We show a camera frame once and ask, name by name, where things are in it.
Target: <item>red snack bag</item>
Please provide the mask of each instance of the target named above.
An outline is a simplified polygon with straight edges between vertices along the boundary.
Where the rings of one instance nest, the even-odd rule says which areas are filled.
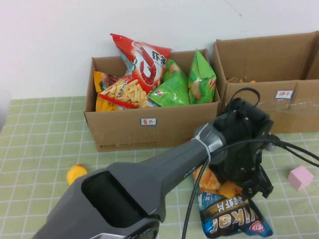
[[[100,97],[126,108],[146,108],[149,92],[160,85],[171,49],[111,35],[128,70]]]

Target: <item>black cable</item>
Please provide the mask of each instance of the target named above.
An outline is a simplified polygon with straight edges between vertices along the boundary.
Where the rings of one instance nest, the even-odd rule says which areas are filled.
[[[255,93],[256,96],[258,97],[258,101],[257,101],[257,103],[254,105],[254,107],[256,107],[256,106],[259,104],[259,102],[260,102],[260,93],[259,93],[256,89],[251,88],[251,87],[244,87],[244,88],[241,88],[241,89],[239,89],[238,91],[236,91],[235,94],[233,94],[233,96],[230,98],[230,101],[229,101],[229,102],[231,102],[231,101],[233,100],[233,98],[235,97],[235,95],[237,95],[239,92],[242,92],[242,91],[251,91],[251,92]]]
[[[232,101],[232,100],[234,99],[235,95],[237,95],[239,92],[242,92],[242,91],[251,91],[251,92],[255,93],[256,96],[258,97],[258,100],[257,100],[256,104],[252,107],[252,109],[259,104],[259,102],[260,102],[260,93],[259,93],[256,89],[251,88],[251,87],[244,87],[244,88],[242,88],[242,89],[239,89],[239,90],[236,91],[235,94],[233,94],[233,96],[230,98],[230,101],[229,101],[229,109],[228,109],[228,115],[227,115],[227,118],[226,118],[226,119],[229,118],[230,112],[233,110],[233,105],[234,105],[235,102]]]
[[[305,153],[309,156],[311,156],[312,158],[316,159],[319,161],[319,157],[316,156],[315,154],[299,147],[299,146],[296,146],[294,144],[291,144],[291,143],[288,143],[288,142],[284,142],[284,141],[281,141],[281,140],[272,140],[272,139],[264,139],[264,138],[255,138],[255,139],[246,139],[246,140],[241,140],[241,141],[238,141],[238,142],[235,142],[235,143],[232,143],[232,144],[229,144],[229,145],[226,145],[224,147],[221,147],[219,149],[217,149],[216,151],[212,152],[211,153],[211,158],[213,158],[214,156],[216,156],[217,154],[219,154],[220,152],[222,151],[225,151],[229,148],[232,148],[232,147],[235,147],[235,146],[238,146],[240,144],[245,144],[245,143],[272,143],[273,145],[276,145],[276,146],[279,146],[285,150],[288,150],[290,153],[292,153],[293,151],[289,148],[293,148],[295,150],[298,150],[302,153]],[[308,159],[302,157],[301,155],[293,152],[292,153],[293,155],[301,158],[302,160],[305,160],[306,162],[309,162]],[[182,231],[182,236],[181,236],[181,239],[185,239],[186,238],[186,232],[187,232],[187,226],[188,226],[188,221],[189,221],[189,217],[190,217],[190,212],[191,212],[191,208],[192,208],[192,204],[193,204],[193,201],[195,199],[195,196],[196,196],[196,192],[197,192],[197,189],[198,189],[198,185],[199,185],[199,182],[200,182],[200,179],[204,173],[204,170],[206,168],[206,166],[208,165],[209,161],[206,160],[202,169],[200,170],[199,174],[198,174],[198,177],[196,179],[196,182],[195,182],[195,186],[193,188],[193,191],[191,193],[191,196],[190,196],[190,199],[189,199],[189,203],[188,203],[188,207],[187,207],[187,211],[186,211],[186,216],[185,216],[185,221],[184,221],[184,227],[183,227],[183,231]]]
[[[287,150],[288,152],[292,153],[294,156],[297,156],[298,158],[302,159],[303,161],[306,161],[307,163],[319,168],[319,164],[314,163],[314,162],[310,161],[309,159],[306,159],[305,157],[302,157],[300,154],[297,154],[293,150],[291,150],[291,149],[289,149],[287,147],[284,147],[283,149]]]

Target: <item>pink block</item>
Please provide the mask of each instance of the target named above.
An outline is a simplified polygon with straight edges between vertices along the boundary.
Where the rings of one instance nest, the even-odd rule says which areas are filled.
[[[304,166],[291,170],[288,176],[288,181],[298,191],[308,186],[313,179],[314,176]]]

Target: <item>green checkered tablecloth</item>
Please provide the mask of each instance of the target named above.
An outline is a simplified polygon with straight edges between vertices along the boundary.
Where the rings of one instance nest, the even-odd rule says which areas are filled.
[[[85,97],[14,100],[0,133],[0,239],[29,239],[68,188],[66,173],[82,163],[88,171],[112,162],[140,162],[166,149],[97,153],[83,116]],[[280,134],[319,154],[319,133]],[[304,165],[315,180],[297,192],[287,176]],[[271,238],[319,238],[319,171],[282,149],[264,153],[263,167],[275,188],[255,203],[274,230]],[[193,187],[191,177],[166,197],[167,218],[159,239],[178,239]],[[205,238],[194,204],[187,238]],[[246,238],[244,234],[229,237]]]

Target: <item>rubber duck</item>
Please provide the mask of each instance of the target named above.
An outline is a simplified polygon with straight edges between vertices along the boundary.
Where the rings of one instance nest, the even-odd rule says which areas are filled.
[[[79,163],[71,167],[71,169],[66,174],[66,180],[68,181],[68,184],[71,185],[75,181],[75,179],[87,173],[88,171],[84,167],[82,167],[81,163]]]

